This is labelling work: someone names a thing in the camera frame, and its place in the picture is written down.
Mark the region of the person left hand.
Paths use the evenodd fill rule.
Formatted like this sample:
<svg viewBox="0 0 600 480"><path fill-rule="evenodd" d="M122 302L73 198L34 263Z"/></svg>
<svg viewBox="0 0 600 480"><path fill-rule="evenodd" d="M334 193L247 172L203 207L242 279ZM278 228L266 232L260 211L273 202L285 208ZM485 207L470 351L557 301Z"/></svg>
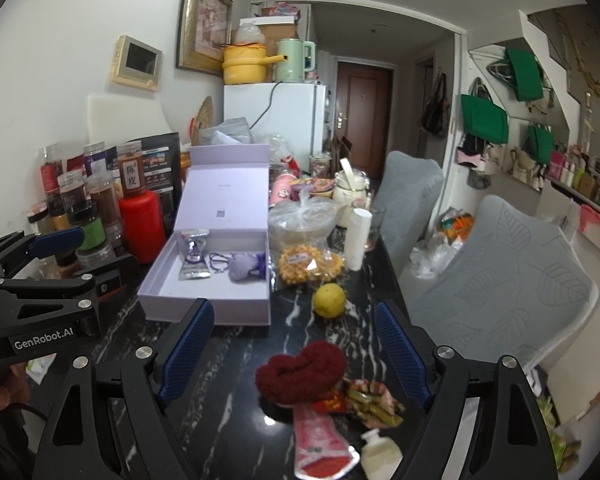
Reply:
<svg viewBox="0 0 600 480"><path fill-rule="evenodd" d="M0 385L0 411L14 403L28 403L30 387L27 382L26 363L14 364L10 367L7 379Z"/></svg>

